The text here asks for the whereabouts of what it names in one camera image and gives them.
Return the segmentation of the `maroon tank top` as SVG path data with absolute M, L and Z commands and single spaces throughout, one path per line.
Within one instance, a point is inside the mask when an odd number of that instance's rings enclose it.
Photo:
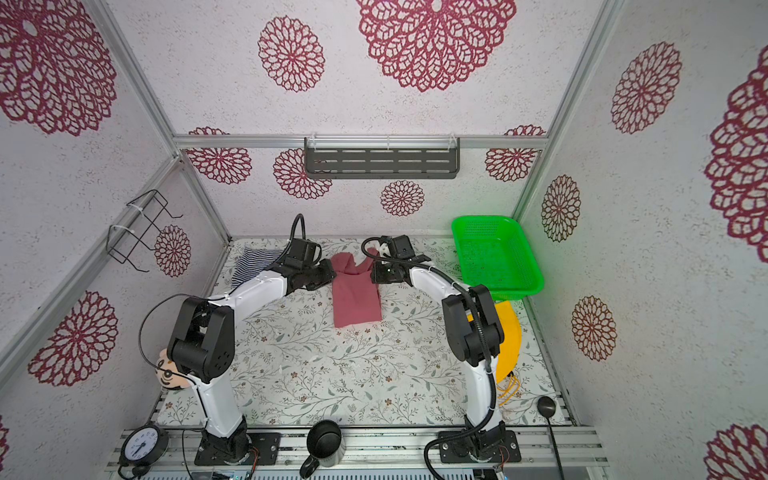
M 371 279 L 374 260 L 366 257 L 357 263 L 352 253 L 341 252 L 331 257 L 331 264 L 336 274 L 332 282 L 334 326 L 380 322 L 381 296 Z

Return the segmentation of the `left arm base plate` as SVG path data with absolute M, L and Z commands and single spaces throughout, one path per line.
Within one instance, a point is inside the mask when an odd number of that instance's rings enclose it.
M 193 464 L 195 466 L 274 465 L 280 446 L 279 433 L 240 433 L 220 438 L 205 432 Z

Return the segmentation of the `blue white striped tank top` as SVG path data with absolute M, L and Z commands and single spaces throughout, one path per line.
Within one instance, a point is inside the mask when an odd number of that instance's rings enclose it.
M 281 252 L 278 250 L 245 247 L 243 253 L 235 261 L 231 280 L 232 288 L 236 289 L 258 276 L 273 264 L 280 254 Z

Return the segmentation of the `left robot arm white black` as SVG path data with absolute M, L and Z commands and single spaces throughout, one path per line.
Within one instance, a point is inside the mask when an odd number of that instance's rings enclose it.
M 247 420 L 235 399 L 229 370 L 236 353 L 236 325 L 296 290 L 314 291 L 335 278 L 322 246 L 293 239 L 271 265 L 221 298 L 189 296 L 181 304 L 167 355 L 197 393 L 205 416 L 201 447 L 219 463 L 240 464 L 250 455 Z

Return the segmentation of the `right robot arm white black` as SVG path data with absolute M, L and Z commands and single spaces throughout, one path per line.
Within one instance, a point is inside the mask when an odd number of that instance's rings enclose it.
M 406 235 L 365 239 L 375 284 L 407 284 L 438 303 L 448 345 L 461 363 L 466 392 L 465 430 L 455 436 L 478 449 L 501 442 L 506 427 L 498 411 L 496 367 L 505 339 L 490 291 L 467 287 L 418 255 Z

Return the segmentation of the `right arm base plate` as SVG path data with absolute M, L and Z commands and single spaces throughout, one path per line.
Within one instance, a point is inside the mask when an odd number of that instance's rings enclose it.
M 452 431 L 440 431 L 438 433 L 439 456 L 444 464 L 461 463 L 519 463 L 522 460 L 521 450 L 515 433 L 509 429 L 501 432 L 495 429 L 491 436 L 485 433 L 477 434 L 447 442 L 450 436 L 456 435 Z

